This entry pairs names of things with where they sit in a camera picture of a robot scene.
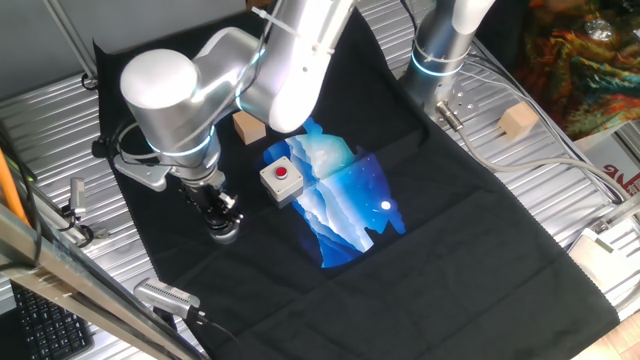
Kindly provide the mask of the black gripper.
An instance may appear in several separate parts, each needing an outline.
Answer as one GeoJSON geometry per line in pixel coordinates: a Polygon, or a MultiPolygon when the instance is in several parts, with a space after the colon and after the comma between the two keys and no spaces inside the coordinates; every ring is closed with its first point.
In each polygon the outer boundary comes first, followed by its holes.
{"type": "Polygon", "coordinates": [[[221,232],[226,225],[240,224],[244,215],[238,210],[237,197],[230,196],[209,183],[182,180],[182,190],[203,215],[211,232],[221,232]]]}

